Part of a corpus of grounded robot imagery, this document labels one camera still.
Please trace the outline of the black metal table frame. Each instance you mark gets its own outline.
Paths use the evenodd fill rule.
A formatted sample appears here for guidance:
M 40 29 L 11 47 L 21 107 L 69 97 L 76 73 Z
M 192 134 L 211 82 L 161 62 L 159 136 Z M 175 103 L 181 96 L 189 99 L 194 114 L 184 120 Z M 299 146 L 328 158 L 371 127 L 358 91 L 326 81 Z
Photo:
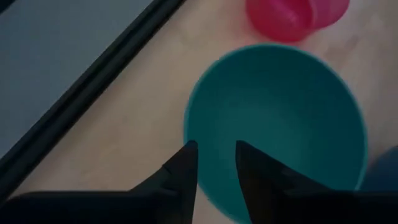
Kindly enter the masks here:
M 0 0 L 0 203 L 185 0 Z

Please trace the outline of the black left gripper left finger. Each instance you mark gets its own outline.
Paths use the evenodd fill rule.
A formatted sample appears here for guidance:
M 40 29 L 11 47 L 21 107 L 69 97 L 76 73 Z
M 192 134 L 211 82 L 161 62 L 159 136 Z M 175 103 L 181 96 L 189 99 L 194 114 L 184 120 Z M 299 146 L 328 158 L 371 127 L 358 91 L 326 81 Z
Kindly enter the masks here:
M 198 144 L 188 141 L 162 167 L 117 197 L 105 220 L 113 224 L 192 224 Z

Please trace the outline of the blue-grey plastic bowl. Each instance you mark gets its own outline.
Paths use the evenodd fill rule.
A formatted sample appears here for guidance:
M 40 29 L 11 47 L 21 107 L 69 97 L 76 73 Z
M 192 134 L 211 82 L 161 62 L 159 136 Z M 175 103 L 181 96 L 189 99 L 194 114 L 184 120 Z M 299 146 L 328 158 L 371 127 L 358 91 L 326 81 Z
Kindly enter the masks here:
M 364 191 L 398 191 L 398 146 L 377 158 L 366 171 Z

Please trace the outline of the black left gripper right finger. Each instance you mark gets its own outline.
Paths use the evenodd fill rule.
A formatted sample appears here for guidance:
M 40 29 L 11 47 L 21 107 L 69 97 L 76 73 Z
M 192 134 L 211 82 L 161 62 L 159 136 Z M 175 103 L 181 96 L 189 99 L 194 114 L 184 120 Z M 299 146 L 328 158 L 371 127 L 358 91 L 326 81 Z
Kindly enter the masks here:
M 245 141 L 237 141 L 235 158 L 253 224 L 342 224 L 358 217 L 350 193 L 329 189 Z

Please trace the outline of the teal plastic bowl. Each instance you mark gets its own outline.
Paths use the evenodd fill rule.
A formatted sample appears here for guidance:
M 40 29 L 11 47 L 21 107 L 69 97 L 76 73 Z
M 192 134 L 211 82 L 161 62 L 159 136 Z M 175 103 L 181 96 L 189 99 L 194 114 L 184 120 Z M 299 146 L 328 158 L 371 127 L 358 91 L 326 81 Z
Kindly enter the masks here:
M 183 138 L 198 143 L 202 191 L 238 224 L 250 222 L 235 165 L 238 140 L 336 190 L 358 190 L 368 161 L 364 119 L 345 82 L 287 45 L 248 45 L 213 62 L 189 97 Z

